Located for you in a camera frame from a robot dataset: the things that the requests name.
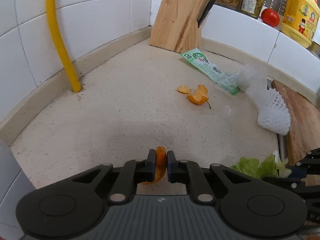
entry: crosshair logo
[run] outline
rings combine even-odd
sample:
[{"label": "crosshair logo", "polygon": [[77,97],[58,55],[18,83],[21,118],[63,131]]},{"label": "crosshair logo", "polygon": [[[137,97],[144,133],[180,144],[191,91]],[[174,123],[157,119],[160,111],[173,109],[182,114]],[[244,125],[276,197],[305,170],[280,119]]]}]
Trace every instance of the crosshair logo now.
[{"label": "crosshair logo", "polygon": [[166,201],[166,199],[165,199],[164,197],[160,197],[160,198],[158,198],[157,200],[158,200],[159,202],[161,202],[161,203],[164,202],[164,201]]}]

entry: orange peel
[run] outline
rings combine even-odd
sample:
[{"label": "orange peel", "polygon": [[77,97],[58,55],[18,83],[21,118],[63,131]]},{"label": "orange peel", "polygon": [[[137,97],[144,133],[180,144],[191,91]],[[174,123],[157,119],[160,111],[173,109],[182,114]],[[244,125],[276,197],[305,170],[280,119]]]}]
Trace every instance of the orange peel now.
[{"label": "orange peel", "polygon": [[207,93],[208,90],[204,85],[198,85],[196,92],[193,95],[188,93],[187,97],[192,103],[196,105],[203,105],[209,100],[209,98],[207,98]]},{"label": "orange peel", "polygon": [[190,88],[188,88],[187,86],[179,86],[177,88],[177,91],[182,94],[189,94],[191,92]]},{"label": "orange peel", "polygon": [[167,153],[163,146],[158,146],[156,149],[156,175],[153,182],[142,182],[144,185],[154,184],[161,180],[167,170]]}]

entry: knife block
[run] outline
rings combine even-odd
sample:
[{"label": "knife block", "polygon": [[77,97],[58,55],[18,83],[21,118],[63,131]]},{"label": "knife block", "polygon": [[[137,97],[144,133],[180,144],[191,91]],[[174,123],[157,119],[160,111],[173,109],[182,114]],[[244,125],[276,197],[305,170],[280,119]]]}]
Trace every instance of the knife block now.
[{"label": "knife block", "polygon": [[149,45],[183,53],[201,47],[198,19],[209,0],[162,0]]}]

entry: yellow hose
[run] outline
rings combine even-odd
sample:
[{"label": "yellow hose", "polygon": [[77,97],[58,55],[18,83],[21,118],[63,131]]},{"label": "yellow hose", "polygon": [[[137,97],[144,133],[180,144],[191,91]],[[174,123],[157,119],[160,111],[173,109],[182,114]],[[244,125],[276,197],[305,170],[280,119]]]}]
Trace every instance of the yellow hose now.
[{"label": "yellow hose", "polygon": [[51,37],[53,43],[56,47],[58,55],[61,59],[63,67],[66,71],[66,74],[69,78],[71,87],[73,92],[81,91],[81,85],[76,74],[76,71],[71,63],[69,58],[68,52],[63,44],[63,40],[61,38],[58,22],[57,22],[57,15],[56,15],[56,3],[55,0],[45,0],[45,6],[47,9],[47,17],[48,17],[48,25],[51,32]]}]

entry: tomato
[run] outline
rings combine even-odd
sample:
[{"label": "tomato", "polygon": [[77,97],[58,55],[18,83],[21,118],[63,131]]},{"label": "tomato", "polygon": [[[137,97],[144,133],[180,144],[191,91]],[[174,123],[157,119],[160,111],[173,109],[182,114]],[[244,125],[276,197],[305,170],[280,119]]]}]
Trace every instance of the tomato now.
[{"label": "tomato", "polygon": [[274,10],[268,8],[262,12],[261,20],[264,23],[275,28],[278,26],[278,24],[280,22],[280,17]]}]

